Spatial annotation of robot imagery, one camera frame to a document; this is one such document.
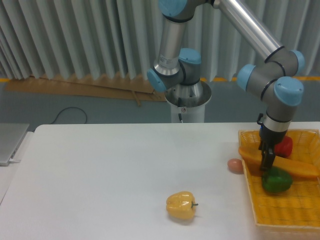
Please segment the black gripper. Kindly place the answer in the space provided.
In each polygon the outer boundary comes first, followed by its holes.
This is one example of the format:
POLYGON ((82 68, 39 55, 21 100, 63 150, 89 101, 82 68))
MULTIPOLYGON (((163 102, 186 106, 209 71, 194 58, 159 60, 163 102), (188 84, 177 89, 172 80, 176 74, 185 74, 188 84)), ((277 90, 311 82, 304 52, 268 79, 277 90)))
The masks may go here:
POLYGON ((280 143, 285 137, 287 131, 277 132, 261 125, 259 129, 260 144, 258 150, 261 151, 261 171, 267 171, 272 168, 276 154, 274 146, 280 143))

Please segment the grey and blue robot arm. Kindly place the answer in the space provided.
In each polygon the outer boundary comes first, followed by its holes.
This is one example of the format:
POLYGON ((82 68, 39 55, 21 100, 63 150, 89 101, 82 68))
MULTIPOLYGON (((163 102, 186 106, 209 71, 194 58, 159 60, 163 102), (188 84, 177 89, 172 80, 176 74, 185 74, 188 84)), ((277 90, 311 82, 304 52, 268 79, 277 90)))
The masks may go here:
MULTIPOLYGON (((174 123, 202 123, 205 105, 212 92, 200 81, 200 53, 182 47, 187 23, 203 0, 161 0, 159 9, 165 18, 160 48, 153 67, 147 71, 152 87, 165 94, 174 123)), ((211 0, 247 42, 264 58, 261 67, 247 64, 237 74, 237 84, 244 91, 266 103, 267 110, 259 115, 261 151, 260 169, 275 164, 275 145, 283 139, 298 105, 304 87, 295 78, 305 65, 301 52, 287 50, 248 6, 240 0, 211 0)))

